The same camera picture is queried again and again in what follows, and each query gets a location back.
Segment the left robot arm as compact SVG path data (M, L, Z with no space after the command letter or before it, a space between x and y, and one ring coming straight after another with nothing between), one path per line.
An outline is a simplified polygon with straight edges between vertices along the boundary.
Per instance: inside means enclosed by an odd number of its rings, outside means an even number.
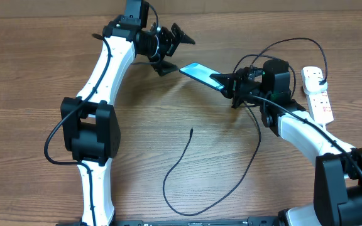
M64 145L72 153L71 164L82 178L84 211L78 225L113 225L115 208L111 199L111 163L119 149L121 131L114 102L124 74L137 55L159 76L178 67L165 61L181 43L194 44L177 24L171 28L154 22L146 29L147 1L127 1L124 14L110 21L101 34L102 50L87 83L76 97L66 97L60 106Z

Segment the Samsung Galaxy smartphone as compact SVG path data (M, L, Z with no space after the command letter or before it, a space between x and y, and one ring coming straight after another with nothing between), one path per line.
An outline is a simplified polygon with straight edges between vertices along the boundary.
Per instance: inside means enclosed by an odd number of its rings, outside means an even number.
M219 72L200 63L194 62L186 65L180 68L179 72L214 90L220 91L224 88L222 84L211 78L212 74L219 74Z

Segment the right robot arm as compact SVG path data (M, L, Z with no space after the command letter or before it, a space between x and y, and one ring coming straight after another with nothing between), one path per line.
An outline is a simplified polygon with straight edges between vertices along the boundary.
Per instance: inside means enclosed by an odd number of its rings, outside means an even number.
M221 93L237 108L260 108L264 125L293 144L315 166L311 204L282 210L279 225L362 225L362 148L342 142L316 124L291 97L290 65L268 60L261 68L213 73Z

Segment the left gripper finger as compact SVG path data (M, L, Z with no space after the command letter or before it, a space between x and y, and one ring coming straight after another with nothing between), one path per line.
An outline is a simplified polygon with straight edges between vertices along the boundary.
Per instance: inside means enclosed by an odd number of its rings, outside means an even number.
M152 67L160 77L179 70L178 66L165 60L153 64Z
M174 23L171 27L171 31L175 37L174 44L179 45L180 43L195 44L195 40L188 36L177 23Z

